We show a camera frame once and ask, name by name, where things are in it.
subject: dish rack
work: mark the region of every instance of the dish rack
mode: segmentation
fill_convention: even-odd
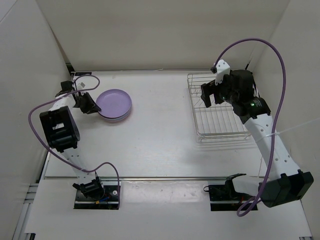
[[[198,142],[225,142],[245,140],[250,133],[235,115],[231,104],[215,104],[210,96],[211,107],[206,108],[201,99],[201,85],[215,80],[212,73],[189,73],[187,76],[194,124]]]

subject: gray wall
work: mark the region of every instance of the gray wall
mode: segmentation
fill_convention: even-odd
[[[0,2],[0,73],[0,239],[11,240],[45,154],[30,130],[28,113],[54,98],[59,82],[69,79],[35,0]],[[42,132],[38,116],[34,123]]]
[[[37,0],[76,71],[210,68],[251,36],[269,39],[289,0]],[[243,43],[225,59],[262,53]]]
[[[271,42],[284,58],[287,88],[278,120],[278,131],[320,117],[320,1],[291,0]],[[256,69],[255,80],[273,113],[281,89],[280,64],[267,50]],[[311,232],[320,239],[320,121],[284,133],[281,138],[302,170],[311,171],[314,184],[302,200]]]

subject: stack of plates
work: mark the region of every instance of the stack of plates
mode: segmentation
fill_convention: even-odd
[[[132,109],[130,96],[120,89],[104,91],[96,99],[96,104],[101,108],[98,113],[108,122],[125,119]]]

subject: purple plate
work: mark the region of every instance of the purple plate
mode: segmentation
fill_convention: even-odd
[[[128,93],[120,89],[110,89],[101,93],[96,99],[101,108],[99,114],[108,119],[117,119],[130,111],[132,101]]]

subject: metal wire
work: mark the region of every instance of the metal wire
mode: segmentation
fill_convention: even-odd
[[[194,124],[199,142],[220,139],[222,142],[232,138],[244,140],[249,135],[240,118],[233,112],[232,106],[223,102],[215,104],[215,99],[210,96],[212,106],[206,108],[201,99],[201,85],[215,79],[210,72],[189,73],[187,76],[189,95],[192,106]]]

